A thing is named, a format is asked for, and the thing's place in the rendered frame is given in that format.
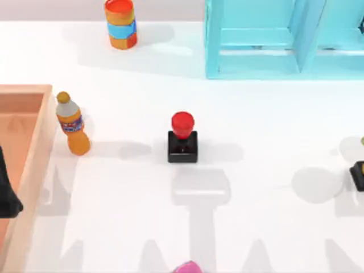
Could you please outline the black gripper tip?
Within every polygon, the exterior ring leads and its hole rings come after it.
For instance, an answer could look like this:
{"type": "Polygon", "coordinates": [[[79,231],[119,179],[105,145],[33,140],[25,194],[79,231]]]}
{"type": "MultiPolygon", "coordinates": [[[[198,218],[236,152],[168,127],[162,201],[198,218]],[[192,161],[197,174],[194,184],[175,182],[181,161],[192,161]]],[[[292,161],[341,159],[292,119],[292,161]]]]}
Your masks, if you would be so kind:
{"type": "Polygon", "coordinates": [[[13,191],[0,146],[0,218],[15,218],[23,211],[23,204],[13,191]]]}

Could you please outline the orange and blue can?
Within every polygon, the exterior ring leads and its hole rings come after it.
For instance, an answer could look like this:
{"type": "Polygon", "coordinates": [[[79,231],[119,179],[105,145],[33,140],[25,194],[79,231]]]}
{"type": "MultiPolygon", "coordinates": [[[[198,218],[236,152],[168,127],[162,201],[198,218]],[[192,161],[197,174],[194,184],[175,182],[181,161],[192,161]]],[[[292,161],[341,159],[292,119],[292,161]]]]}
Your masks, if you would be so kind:
{"type": "Polygon", "coordinates": [[[106,0],[104,4],[110,44],[121,50],[137,43],[137,26],[132,0],[106,0]]]}

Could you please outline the shallow salmon box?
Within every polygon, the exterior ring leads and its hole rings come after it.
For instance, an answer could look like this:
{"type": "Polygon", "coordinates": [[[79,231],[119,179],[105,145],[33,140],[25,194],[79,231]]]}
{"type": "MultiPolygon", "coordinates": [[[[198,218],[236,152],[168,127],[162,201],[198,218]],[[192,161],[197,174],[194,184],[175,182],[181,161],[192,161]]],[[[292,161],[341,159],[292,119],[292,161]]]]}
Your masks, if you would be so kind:
{"type": "Polygon", "coordinates": [[[0,219],[0,273],[24,273],[55,129],[51,85],[0,84],[0,147],[23,204],[16,218],[0,219]]]}

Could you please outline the light blue rack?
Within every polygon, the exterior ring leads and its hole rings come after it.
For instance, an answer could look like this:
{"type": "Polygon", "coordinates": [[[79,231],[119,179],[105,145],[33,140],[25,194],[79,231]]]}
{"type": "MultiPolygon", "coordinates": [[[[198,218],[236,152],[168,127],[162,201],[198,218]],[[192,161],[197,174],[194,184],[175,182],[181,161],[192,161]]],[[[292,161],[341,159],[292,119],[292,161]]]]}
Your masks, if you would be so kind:
{"type": "Polygon", "coordinates": [[[364,0],[205,0],[211,79],[364,80],[364,0]]]}

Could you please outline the gold trophy on black base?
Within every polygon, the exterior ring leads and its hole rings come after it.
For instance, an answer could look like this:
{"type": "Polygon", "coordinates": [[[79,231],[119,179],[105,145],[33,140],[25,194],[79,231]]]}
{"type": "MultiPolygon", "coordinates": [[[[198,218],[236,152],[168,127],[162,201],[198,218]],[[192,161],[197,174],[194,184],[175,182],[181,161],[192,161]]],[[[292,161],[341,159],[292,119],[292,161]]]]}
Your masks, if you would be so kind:
{"type": "Polygon", "coordinates": [[[355,151],[352,152],[351,161],[353,166],[349,171],[358,192],[364,192],[364,136],[360,140],[361,148],[355,145],[355,151]]]}

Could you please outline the orange drink bottle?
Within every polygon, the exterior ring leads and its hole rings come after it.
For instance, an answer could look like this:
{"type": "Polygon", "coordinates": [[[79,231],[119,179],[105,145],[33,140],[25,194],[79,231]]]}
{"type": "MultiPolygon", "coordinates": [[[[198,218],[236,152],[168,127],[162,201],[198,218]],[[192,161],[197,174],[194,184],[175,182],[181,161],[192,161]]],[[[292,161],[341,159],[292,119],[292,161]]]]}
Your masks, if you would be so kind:
{"type": "Polygon", "coordinates": [[[90,140],[84,133],[84,119],[81,109],[65,92],[56,96],[56,116],[63,133],[68,138],[68,147],[71,153],[81,156],[90,150],[90,140]]]}

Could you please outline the pink rounded object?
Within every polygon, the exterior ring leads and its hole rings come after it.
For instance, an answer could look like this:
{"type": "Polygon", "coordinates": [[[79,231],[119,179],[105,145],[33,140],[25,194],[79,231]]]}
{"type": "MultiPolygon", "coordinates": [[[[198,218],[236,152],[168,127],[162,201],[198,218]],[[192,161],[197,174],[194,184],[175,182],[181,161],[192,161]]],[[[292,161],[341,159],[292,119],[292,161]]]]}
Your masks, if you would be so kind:
{"type": "Polygon", "coordinates": [[[196,262],[190,260],[177,266],[172,273],[203,273],[203,271],[196,262]]]}

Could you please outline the red trophy on black base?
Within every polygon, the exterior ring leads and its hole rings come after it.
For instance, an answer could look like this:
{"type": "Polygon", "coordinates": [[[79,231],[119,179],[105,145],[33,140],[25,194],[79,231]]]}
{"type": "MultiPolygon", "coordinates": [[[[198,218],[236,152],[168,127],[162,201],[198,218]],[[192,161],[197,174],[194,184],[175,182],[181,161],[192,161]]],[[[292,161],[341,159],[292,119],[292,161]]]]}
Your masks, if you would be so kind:
{"type": "Polygon", "coordinates": [[[171,119],[172,130],[168,132],[169,163],[197,163],[198,135],[194,130],[195,119],[187,111],[178,111],[171,119]]]}

